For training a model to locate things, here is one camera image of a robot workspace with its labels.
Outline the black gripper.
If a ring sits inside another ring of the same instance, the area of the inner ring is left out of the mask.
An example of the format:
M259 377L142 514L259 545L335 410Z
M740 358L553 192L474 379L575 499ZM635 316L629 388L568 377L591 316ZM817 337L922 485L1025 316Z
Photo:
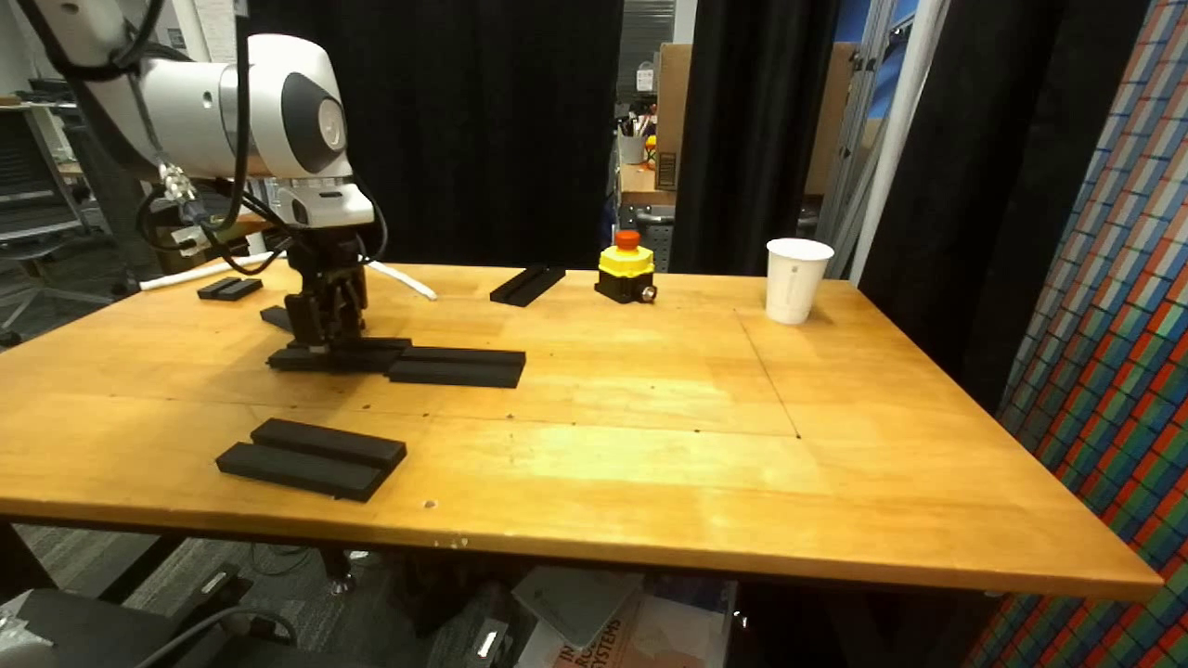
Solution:
M285 248L288 269L304 286L335 286L335 337L355 341L363 335L366 295L359 275L359 233L339 232L296 232ZM318 296L301 291L285 296L288 326L301 347L328 347L328 322Z

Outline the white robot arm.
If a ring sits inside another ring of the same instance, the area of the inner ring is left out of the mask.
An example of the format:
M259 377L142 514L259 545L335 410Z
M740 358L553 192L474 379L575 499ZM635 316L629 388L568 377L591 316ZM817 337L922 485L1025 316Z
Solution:
M250 34L230 18L233 53L209 60L160 43L168 0L16 0L49 65L66 80L92 130L160 180L189 221L195 184L228 184L228 223L250 185L288 232L301 291L285 296L292 347L329 352L363 337L359 232L370 198L348 165L348 130L329 56L292 34Z

